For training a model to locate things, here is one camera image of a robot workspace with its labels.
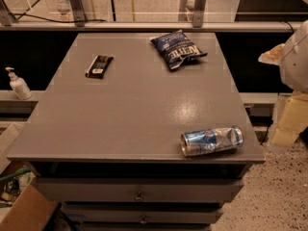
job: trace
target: black snack bag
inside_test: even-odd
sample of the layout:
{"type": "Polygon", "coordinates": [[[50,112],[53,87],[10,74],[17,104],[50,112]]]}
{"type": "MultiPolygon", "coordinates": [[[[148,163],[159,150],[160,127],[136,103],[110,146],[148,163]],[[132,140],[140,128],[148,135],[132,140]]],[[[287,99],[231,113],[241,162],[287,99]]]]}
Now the black snack bag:
{"type": "Polygon", "coordinates": [[[183,63],[194,61],[208,55],[199,50],[182,31],[154,38],[151,42],[164,57],[170,70],[178,68],[183,63]]]}
{"type": "Polygon", "coordinates": [[[107,67],[112,59],[113,57],[96,56],[85,74],[86,77],[103,79],[107,67]]]}

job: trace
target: silver beverage can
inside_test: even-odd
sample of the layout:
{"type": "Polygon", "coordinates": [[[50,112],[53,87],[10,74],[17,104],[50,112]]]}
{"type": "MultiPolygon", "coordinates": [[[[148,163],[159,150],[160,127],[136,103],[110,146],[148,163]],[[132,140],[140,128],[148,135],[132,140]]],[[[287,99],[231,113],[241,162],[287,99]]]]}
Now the silver beverage can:
{"type": "Polygon", "coordinates": [[[237,148],[243,143],[242,130],[237,126],[206,129],[181,135],[182,151],[186,157],[237,148]]]}

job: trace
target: drawer knob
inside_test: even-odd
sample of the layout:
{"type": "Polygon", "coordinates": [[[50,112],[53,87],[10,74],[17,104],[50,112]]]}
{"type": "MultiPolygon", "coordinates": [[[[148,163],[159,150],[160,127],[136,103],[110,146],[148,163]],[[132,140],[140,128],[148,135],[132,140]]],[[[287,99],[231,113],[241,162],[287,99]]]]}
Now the drawer knob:
{"type": "Polygon", "coordinates": [[[145,219],[145,216],[142,217],[140,224],[142,224],[142,225],[147,224],[147,220],[145,219]]]}
{"type": "Polygon", "coordinates": [[[143,202],[144,198],[141,196],[141,192],[137,192],[137,196],[135,196],[136,202],[143,202]]]}

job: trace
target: white pump bottle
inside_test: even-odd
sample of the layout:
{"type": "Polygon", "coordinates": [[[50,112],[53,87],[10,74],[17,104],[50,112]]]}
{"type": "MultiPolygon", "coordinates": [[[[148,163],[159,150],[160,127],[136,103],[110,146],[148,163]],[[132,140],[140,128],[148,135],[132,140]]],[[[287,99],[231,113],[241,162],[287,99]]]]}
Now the white pump bottle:
{"type": "Polygon", "coordinates": [[[19,99],[28,99],[32,96],[30,89],[27,86],[27,83],[24,79],[18,77],[14,72],[12,67],[6,67],[6,70],[9,72],[9,77],[11,79],[10,86],[15,91],[19,99]]]}

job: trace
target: desk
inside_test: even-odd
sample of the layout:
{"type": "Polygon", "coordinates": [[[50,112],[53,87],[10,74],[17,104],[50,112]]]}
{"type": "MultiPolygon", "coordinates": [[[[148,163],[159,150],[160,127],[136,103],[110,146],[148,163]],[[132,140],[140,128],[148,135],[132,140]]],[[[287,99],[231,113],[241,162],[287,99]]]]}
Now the desk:
{"type": "Polygon", "coordinates": [[[84,230],[209,230],[265,161],[215,34],[187,34],[208,56],[175,72],[159,35],[79,34],[9,154],[84,230]],[[103,80],[85,77],[95,55],[114,57],[103,80]],[[183,132],[231,125],[240,149],[183,156],[183,132]]]}

